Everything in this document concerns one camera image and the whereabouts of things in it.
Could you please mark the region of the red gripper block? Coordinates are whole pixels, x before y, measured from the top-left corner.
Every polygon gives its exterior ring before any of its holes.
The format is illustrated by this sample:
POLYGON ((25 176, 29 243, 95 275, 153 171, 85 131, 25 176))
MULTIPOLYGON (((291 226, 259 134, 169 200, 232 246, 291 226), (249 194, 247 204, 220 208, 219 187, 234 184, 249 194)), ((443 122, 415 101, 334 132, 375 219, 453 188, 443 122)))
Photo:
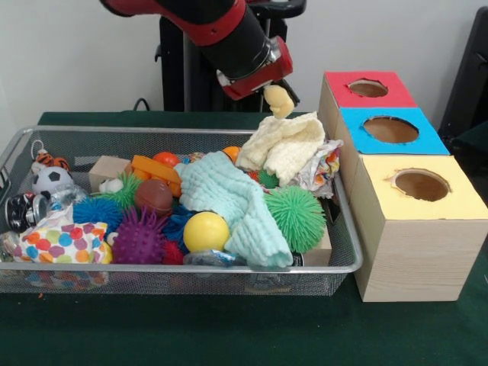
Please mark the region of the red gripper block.
POLYGON ((287 44, 279 36, 272 37, 265 48, 268 51, 264 63, 250 75, 242 79, 229 79, 220 73, 220 85, 227 96, 234 101, 241 100, 272 82, 281 81, 281 87, 286 90, 294 104, 299 104, 295 91, 284 79, 293 72, 293 61, 287 44))

